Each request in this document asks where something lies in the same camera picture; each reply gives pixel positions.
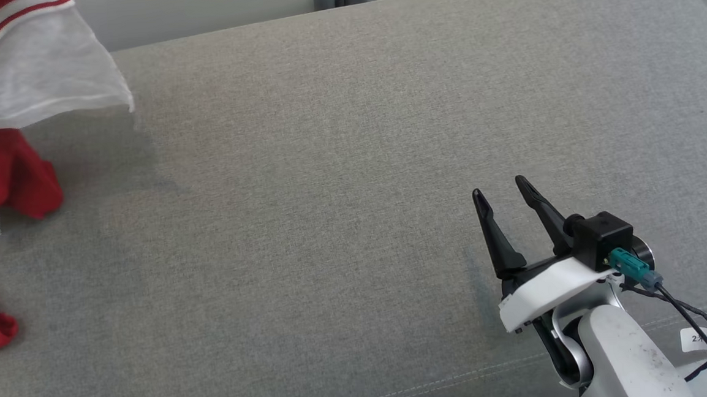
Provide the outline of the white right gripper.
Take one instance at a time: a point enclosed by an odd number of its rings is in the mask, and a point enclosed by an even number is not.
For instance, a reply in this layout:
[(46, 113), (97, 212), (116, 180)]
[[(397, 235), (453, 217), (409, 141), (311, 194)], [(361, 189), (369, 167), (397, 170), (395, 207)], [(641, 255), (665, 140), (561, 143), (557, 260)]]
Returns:
[[(564, 231), (565, 217), (525, 176), (516, 176), (515, 183), (553, 242), (553, 254), (570, 255), (573, 238)], [(480, 189), (473, 189), (472, 199), (496, 277), (513, 278), (525, 269), (526, 259), (505, 237)], [(507, 332), (517, 332), (526, 326), (535, 328), (561, 385), (572, 390), (589, 385), (594, 374), (580, 338), (579, 322), (599, 306), (621, 307), (610, 275), (610, 271), (597, 273), (576, 258), (568, 257), (553, 262), (506, 295), (499, 305), (500, 319)]]

